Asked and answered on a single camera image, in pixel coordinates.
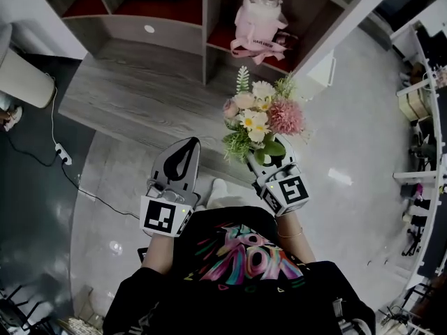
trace red shelf surface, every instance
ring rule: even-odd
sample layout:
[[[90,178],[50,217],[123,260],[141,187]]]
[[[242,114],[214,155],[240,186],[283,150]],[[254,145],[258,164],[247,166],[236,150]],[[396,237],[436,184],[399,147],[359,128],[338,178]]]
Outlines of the red shelf surface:
[[[107,15],[102,0],[75,0],[62,17]]]
[[[208,38],[208,45],[224,49],[230,52],[230,43],[235,39],[236,26],[229,26],[226,24],[218,23]],[[276,57],[267,57],[264,59],[263,64],[278,68],[285,73],[289,73],[295,69],[297,50],[285,51],[284,56],[286,58],[278,61]]]
[[[202,0],[128,0],[114,15],[148,16],[202,25]]]

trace wrapped bouquet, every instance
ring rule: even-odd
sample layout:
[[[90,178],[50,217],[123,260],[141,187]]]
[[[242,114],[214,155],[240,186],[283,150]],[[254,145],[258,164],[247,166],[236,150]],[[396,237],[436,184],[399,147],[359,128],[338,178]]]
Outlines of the wrapped bouquet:
[[[223,138],[226,158],[247,162],[249,153],[260,165],[272,157],[284,157],[284,146],[276,134],[295,135],[303,132],[304,118],[300,106],[291,97],[295,86],[291,75],[270,83],[253,82],[249,90],[249,72],[245,66],[237,74],[236,95],[223,107],[225,124],[232,131]]]

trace pink chrysanthemum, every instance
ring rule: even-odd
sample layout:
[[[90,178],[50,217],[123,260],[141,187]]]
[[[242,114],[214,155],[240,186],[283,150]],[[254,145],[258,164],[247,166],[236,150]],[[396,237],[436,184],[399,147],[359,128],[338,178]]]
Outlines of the pink chrysanthemum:
[[[270,128],[279,134],[293,135],[304,129],[304,119],[298,103],[280,98],[274,100],[268,111]]]

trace power strip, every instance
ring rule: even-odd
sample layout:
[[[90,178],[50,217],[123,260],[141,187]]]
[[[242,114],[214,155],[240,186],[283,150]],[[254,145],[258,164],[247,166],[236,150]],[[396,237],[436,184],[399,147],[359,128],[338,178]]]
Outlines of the power strip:
[[[65,162],[65,165],[71,165],[72,164],[72,160],[71,157],[68,155],[68,153],[65,151],[65,149],[62,147],[62,145],[60,145],[59,143],[56,144],[56,152],[59,154],[59,157],[64,160],[65,158],[67,159],[67,161]]]

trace black cable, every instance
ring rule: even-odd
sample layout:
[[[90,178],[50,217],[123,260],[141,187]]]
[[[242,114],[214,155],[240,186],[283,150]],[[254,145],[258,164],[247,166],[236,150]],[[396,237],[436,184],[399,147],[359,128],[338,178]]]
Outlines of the black cable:
[[[40,160],[38,159],[37,156],[35,156],[35,155],[29,153],[28,151],[24,151],[24,150],[19,150],[19,149],[17,149],[17,148],[15,147],[13,141],[11,140],[10,136],[8,135],[8,133],[7,133],[7,132],[3,132],[3,134],[6,135],[6,138],[8,139],[9,144],[10,144],[11,147],[14,149],[14,151],[16,151],[17,153],[24,154],[24,155],[27,155],[27,156],[32,157],[32,158],[33,158],[34,160],[36,160],[39,164],[41,164],[42,166],[45,166],[46,168],[50,168],[50,167],[52,167],[52,166],[54,165],[54,162],[56,161],[57,154],[58,154],[57,152],[54,154],[54,158],[53,158],[52,162],[51,162],[50,164],[46,164],[46,163],[44,163],[43,161],[40,161]]]
[[[121,211],[118,211],[117,209],[114,209],[112,206],[110,206],[107,202],[102,201],[102,199],[100,199],[98,196],[91,195],[90,193],[88,193],[88,192],[86,192],[86,191],[83,191],[83,190],[79,189],[79,187],[75,184],[75,182],[74,182],[72,179],[70,179],[70,177],[68,177],[68,175],[67,175],[66,172],[65,172],[65,169],[64,169],[65,160],[66,160],[66,159],[64,159],[64,160],[62,161],[62,164],[61,164],[62,172],[64,173],[64,175],[65,175],[65,177],[67,178],[67,180],[69,180],[69,181],[71,182],[71,184],[72,184],[74,187],[77,188],[78,191],[80,191],[81,193],[84,193],[85,195],[90,196],[91,198],[96,198],[97,200],[101,201],[105,206],[109,206],[113,211],[117,212],[118,214],[125,215],[125,216],[129,215],[129,216],[132,216],[132,217],[136,218],[137,220],[140,219],[139,217],[137,217],[136,215],[134,215],[134,214],[132,214],[132,213],[130,213],[130,212],[121,212]]]

